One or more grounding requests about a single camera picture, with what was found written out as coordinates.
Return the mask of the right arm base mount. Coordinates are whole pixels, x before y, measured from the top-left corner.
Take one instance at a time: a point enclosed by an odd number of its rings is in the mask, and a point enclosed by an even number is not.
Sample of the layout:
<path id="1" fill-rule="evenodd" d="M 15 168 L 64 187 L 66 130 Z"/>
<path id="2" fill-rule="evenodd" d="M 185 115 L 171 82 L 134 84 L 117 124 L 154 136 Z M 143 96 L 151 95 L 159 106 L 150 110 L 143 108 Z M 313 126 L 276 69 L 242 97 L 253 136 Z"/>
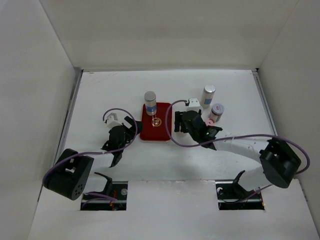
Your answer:
<path id="1" fill-rule="evenodd" d="M 261 193 L 246 191 L 233 183 L 217 183 L 218 208 L 221 211 L 264 210 Z"/>

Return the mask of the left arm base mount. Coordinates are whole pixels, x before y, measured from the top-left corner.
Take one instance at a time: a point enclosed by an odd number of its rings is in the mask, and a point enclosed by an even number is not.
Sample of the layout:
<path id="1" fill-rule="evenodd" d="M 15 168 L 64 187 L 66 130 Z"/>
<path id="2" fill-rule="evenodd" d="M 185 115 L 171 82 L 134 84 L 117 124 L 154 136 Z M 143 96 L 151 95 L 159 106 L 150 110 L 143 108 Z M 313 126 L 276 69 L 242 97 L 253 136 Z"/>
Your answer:
<path id="1" fill-rule="evenodd" d="M 86 190 L 81 198 L 81 211 L 125 211 L 127 209 L 128 182 L 113 181 L 107 175 L 94 173 L 106 183 L 101 191 Z"/>

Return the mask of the yellow cap spice bottle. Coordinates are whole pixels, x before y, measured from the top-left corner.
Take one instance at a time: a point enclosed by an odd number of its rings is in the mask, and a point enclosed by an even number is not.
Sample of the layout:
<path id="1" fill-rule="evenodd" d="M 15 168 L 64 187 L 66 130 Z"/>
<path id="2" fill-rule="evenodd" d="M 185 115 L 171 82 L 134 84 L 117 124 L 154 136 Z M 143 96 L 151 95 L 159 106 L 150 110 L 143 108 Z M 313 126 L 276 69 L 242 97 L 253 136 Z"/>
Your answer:
<path id="1" fill-rule="evenodd" d="M 184 138 L 184 137 L 186 137 L 187 136 L 187 134 L 186 133 L 184 133 L 184 132 L 176 132 L 175 133 L 175 135 L 178 137 L 178 138 Z"/>

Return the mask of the tall bottle grey cap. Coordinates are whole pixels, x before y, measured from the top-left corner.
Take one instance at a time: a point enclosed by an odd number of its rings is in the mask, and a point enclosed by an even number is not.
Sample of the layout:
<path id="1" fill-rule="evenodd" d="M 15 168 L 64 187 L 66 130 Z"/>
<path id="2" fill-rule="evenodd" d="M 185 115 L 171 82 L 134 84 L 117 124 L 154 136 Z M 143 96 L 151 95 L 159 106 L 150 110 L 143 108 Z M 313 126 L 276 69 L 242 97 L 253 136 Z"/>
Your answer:
<path id="1" fill-rule="evenodd" d="M 156 94 L 153 91 L 147 91 L 144 94 L 145 111 L 149 116 L 154 116 L 157 113 Z"/>

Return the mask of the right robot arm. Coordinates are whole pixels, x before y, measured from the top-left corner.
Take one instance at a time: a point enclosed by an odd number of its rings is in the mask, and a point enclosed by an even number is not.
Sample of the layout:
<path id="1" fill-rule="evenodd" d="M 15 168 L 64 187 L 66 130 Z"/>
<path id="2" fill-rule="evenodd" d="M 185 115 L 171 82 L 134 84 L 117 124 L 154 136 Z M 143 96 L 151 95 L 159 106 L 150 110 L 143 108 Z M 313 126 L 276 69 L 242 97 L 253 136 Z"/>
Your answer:
<path id="1" fill-rule="evenodd" d="M 269 136 L 267 140 L 232 136 L 219 126 L 206 125 L 194 110 L 175 112 L 174 131 L 188 133 L 204 148 L 230 152 L 259 163 L 253 170 L 240 171 L 233 180 L 230 191 L 238 198 L 268 185 L 288 188 L 301 165 L 300 158 L 286 141 L 276 136 Z"/>

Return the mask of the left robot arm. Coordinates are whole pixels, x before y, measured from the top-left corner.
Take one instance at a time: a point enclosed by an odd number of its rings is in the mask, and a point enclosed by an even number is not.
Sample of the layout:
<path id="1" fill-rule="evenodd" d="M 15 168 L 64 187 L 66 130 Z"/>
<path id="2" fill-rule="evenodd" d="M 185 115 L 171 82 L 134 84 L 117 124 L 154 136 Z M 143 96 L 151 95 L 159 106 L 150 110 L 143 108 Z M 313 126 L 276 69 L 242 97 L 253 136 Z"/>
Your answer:
<path id="1" fill-rule="evenodd" d="M 124 120 L 130 124 L 127 127 L 118 121 L 117 115 L 111 113 L 103 118 L 109 130 L 109 138 L 102 146 L 102 152 L 97 155 L 111 153 L 113 159 L 110 167 L 115 167 L 122 159 L 124 148 L 130 144 L 143 130 L 143 123 L 130 116 Z M 43 186 L 70 200 L 76 200 L 83 193 L 87 183 L 94 158 L 94 153 L 79 153 L 71 148 L 65 149 L 56 164 L 44 175 Z"/>

